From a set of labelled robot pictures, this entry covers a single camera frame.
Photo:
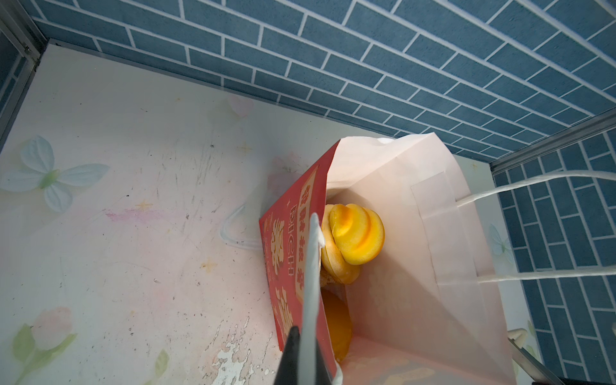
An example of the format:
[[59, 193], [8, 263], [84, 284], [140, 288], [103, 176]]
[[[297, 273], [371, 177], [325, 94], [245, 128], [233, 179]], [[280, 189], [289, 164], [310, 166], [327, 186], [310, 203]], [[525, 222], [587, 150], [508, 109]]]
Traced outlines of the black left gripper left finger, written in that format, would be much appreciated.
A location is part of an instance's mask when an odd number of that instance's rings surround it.
[[290, 328], [274, 385], [296, 385], [298, 383], [298, 355], [301, 342], [299, 328]]

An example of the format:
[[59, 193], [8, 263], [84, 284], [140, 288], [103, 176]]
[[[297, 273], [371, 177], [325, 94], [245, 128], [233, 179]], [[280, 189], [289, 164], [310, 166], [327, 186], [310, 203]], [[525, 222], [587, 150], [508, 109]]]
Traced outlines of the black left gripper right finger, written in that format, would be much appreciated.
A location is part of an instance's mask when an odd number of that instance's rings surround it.
[[315, 341], [315, 380], [314, 385], [332, 385], [332, 377], [322, 356], [319, 341]]

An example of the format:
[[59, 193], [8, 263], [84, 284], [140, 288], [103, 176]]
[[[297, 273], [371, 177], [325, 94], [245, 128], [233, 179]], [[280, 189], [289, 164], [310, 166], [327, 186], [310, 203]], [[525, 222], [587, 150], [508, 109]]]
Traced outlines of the red paper gift bag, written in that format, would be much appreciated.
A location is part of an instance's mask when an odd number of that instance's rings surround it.
[[[263, 252], [282, 353], [290, 328], [300, 331], [297, 384], [314, 383], [316, 340], [332, 383], [515, 383], [501, 276], [477, 196], [437, 135], [292, 141], [270, 133], [251, 146], [266, 175], [221, 236]], [[382, 251], [350, 285], [321, 285], [328, 204], [360, 205], [384, 225]], [[351, 316], [341, 364], [322, 290]]]

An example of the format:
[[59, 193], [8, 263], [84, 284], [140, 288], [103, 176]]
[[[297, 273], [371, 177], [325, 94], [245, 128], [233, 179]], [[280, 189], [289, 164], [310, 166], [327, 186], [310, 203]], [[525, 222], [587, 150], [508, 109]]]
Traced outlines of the yellow striped bread roll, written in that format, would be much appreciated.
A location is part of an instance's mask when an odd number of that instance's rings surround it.
[[356, 204], [328, 204], [323, 215], [321, 249], [321, 285], [350, 285], [361, 266], [382, 251], [385, 229], [380, 216]]

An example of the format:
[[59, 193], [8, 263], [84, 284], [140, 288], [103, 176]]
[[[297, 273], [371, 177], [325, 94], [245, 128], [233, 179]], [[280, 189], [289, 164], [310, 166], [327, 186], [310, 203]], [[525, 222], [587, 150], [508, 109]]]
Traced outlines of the metal food tongs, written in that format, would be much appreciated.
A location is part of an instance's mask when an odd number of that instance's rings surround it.
[[507, 332], [513, 361], [533, 380], [533, 384], [564, 385], [562, 380], [523, 347], [527, 337], [526, 329], [514, 329]]

